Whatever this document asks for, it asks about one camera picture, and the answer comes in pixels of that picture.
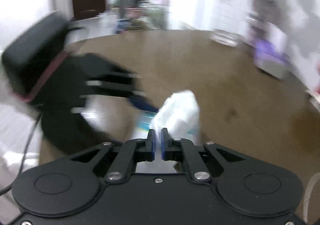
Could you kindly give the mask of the white tissue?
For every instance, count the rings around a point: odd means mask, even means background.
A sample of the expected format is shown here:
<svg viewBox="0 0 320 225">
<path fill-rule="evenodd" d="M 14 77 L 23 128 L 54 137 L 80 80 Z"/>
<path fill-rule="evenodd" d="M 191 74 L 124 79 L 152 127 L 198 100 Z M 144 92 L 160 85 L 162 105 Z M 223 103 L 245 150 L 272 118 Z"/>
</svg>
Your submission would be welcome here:
<svg viewBox="0 0 320 225">
<path fill-rule="evenodd" d="M 172 138 L 186 138 L 200 145 L 200 107 L 190 90 L 173 93 L 152 119 L 150 129 L 161 144 L 161 130 L 166 128 Z"/>
</svg>

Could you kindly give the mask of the purple tissue pack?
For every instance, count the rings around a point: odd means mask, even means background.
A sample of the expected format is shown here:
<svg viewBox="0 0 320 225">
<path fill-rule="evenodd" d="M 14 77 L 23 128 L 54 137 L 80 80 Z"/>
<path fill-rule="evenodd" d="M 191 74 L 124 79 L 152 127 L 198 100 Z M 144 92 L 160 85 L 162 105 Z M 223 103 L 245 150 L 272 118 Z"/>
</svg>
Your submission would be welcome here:
<svg viewBox="0 0 320 225">
<path fill-rule="evenodd" d="M 265 37 L 255 42 L 255 66 L 276 79 L 284 79 L 290 66 L 286 44 L 287 35 L 278 26 L 268 22 Z"/>
</svg>

